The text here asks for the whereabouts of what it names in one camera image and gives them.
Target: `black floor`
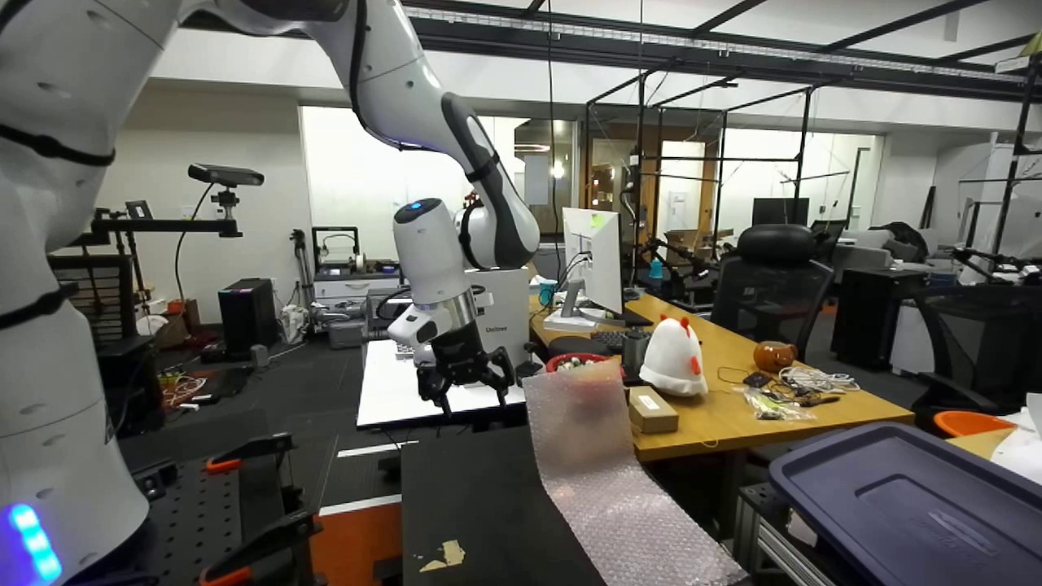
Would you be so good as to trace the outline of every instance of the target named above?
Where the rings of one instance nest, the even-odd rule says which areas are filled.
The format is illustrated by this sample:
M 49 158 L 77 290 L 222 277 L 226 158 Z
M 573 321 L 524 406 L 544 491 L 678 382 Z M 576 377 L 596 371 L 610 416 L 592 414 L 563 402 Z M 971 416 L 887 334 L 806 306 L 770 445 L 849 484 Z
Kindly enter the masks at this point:
M 890 371 L 862 371 L 834 357 L 834 317 L 815 326 L 806 362 L 825 371 L 854 373 L 866 391 L 909 406 L 920 385 Z M 324 341 L 296 345 L 257 368 L 243 389 L 200 414 L 176 414 L 160 434 L 124 442 L 129 469 L 164 464 L 194 464 L 232 451 L 249 436 L 285 429 L 296 439 L 285 460 L 285 478 L 304 488 L 306 505 L 335 505 L 397 491 L 394 474 L 373 460 L 335 464 L 337 451 L 404 439 L 397 434 L 357 434 L 353 427 L 361 391 L 361 349 L 331 351 Z M 451 429 L 424 429 L 410 436 L 435 436 Z
M 893 371 L 866 371 L 866 368 L 854 368 L 854 365 L 841 362 L 829 351 L 834 326 L 836 326 L 836 317 L 825 309 L 816 317 L 811 341 L 806 341 L 806 365 L 815 365 L 821 371 L 843 371 L 861 389 L 866 389 L 900 406 L 910 406 L 917 402 L 917 393 L 926 393 L 920 382 L 915 382 L 915 377 L 900 377 Z

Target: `humanoid robot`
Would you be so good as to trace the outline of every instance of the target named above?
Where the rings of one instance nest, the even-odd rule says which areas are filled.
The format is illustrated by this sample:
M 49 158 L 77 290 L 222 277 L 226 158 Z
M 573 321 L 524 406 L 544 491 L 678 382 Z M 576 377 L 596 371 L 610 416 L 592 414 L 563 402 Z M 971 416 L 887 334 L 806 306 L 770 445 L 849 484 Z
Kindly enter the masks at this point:
M 105 421 L 91 328 L 45 254 L 83 230 L 153 63 L 200 11 L 249 35 L 306 32 L 369 133 L 438 150 L 474 184 L 483 210 L 460 233 L 435 198 L 397 211 L 412 309 L 394 331 L 429 349 L 425 373 L 488 377 L 488 357 L 470 349 L 480 341 L 463 269 L 520 267 L 541 237 L 480 116 L 425 67 L 397 0 L 0 0 L 0 550 L 26 554 L 0 568 L 23 584 L 66 584 L 146 521 Z

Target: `computer monitor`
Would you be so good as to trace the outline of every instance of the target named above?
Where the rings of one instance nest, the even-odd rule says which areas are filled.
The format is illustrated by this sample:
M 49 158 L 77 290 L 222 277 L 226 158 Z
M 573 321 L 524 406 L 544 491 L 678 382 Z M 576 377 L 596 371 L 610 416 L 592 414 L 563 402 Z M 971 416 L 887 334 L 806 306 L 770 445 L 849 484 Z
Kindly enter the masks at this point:
M 563 267 L 581 300 L 623 317 L 617 211 L 563 210 Z
M 752 226 L 806 226 L 806 198 L 752 198 Z

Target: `box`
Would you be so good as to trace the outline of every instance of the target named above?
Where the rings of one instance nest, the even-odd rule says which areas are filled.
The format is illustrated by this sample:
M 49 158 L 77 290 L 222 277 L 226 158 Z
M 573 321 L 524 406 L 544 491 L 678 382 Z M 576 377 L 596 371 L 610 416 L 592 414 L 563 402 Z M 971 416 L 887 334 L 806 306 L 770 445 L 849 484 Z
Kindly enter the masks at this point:
M 637 436 L 678 429 L 678 410 L 653 389 L 628 389 L 628 416 Z
M 329 349 L 357 349 L 366 341 L 366 321 L 329 321 Z

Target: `ceiling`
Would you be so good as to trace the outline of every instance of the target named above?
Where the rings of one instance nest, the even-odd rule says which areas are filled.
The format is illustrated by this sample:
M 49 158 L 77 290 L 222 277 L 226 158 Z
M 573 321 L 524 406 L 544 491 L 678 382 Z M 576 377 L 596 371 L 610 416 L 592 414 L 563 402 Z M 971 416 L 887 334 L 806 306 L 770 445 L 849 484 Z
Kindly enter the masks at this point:
M 649 105 L 719 78 L 955 98 L 1021 98 L 996 66 L 1042 32 L 1042 0 L 404 0 L 425 49 L 662 67 Z M 678 108 L 728 108 L 693 93 Z M 636 85 L 592 101 L 636 105 Z

